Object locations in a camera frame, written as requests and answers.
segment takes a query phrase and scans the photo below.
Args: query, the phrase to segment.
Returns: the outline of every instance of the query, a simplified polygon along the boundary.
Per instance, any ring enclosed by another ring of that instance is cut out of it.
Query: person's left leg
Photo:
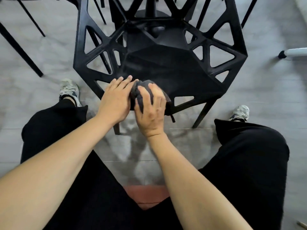
[[[77,86],[68,83],[61,93],[70,100],[37,112],[23,128],[21,163],[85,123]],[[136,229],[142,212],[92,151],[44,229]]]

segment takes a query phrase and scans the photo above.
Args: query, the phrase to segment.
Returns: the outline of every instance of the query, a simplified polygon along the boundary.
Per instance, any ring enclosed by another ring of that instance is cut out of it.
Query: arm
[[[94,118],[0,179],[0,229],[44,228],[93,147],[129,113],[131,80],[114,79]]]
[[[140,87],[144,111],[136,103],[138,125],[155,152],[183,229],[252,230],[225,196],[173,146],[163,131],[165,97],[155,84],[154,95]]]

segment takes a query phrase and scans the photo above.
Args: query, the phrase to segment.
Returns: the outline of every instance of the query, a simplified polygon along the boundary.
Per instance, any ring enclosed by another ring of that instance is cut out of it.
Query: white sneaker
[[[77,84],[69,78],[64,78],[60,83],[61,91],[59,93],[59,99],[62,100],[63,95],[69,95],[71,98],[75,100],[75,104],[77,107],[81,107],[81,103],[79,101],[79,88]]]
[[[229,118],[229,121],[240,121],[246,122],[249,118],[249,108],[245,105],[239,106],[235,111],[232,112],[231,117]]]

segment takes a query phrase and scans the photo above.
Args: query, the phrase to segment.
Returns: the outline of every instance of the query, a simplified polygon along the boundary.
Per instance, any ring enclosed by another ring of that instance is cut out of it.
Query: person's right arm
[[[139,86],[143,114],[136,102],[135,115],[162,168],[178,219],[184,230],[252,230],[227,198],[206,179],[170,142],[164,133],[166,100],[161,89],[149,84],[154,95]]]

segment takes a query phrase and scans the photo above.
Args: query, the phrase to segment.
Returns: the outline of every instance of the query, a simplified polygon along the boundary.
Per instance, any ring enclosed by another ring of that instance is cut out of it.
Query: pant leg
[[[86,121],[87,107],[67,99],[37,112],[22,130],[21,162]],[[44,229],[135,229],[142,210],[92,151]]]
[[[280,229],[289,148],[283,136],[252,123],[215,120],[222,146],[199,171],[234,205],[253,230]],[[148,210],[155,227],[182,229],[170,198]]]

